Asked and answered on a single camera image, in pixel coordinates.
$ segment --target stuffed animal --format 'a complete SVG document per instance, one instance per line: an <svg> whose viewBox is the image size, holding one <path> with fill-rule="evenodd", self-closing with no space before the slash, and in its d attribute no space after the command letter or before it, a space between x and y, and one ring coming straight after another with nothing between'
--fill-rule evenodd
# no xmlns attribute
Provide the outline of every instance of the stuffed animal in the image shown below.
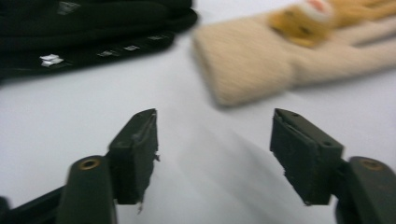
<svg viewBox="0 0 396 224"><path fill-rule="evenodd" d="M305 0L271 13L269 25L289 41L312 48L335 28L396 15L394 0Z"/></svg>

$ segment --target orange plush toy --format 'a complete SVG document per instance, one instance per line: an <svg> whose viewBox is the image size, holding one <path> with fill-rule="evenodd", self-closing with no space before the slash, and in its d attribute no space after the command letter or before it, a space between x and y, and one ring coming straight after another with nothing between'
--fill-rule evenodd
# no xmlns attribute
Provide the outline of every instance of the orange plush toy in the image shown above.
<svg viewBox="0 0 396 224"><path fill-rule="evenodd" d="M305 0L269 15L271 27L289 41L312 48L334 28L396 15L394 0Z"/></svg>

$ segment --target white surface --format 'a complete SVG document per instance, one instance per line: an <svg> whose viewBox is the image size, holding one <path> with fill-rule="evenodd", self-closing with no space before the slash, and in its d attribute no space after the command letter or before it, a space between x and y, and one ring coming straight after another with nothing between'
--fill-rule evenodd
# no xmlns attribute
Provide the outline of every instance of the white surface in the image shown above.
<svg viewBox="0 0 396 224"><path fill-rule="evenodd" d="M200 24L271 10L283 1L200 0ZM396 170L396 71L290 90L237 108L211 99L191 32L168 51L0 87L0 194L13 207L64 184L68 167L104 155L129 118L157 108L160 154L143 213L119 223L333 224L333 207L306 207L269 151L276 107L299 113L346 146Z"/></svg>

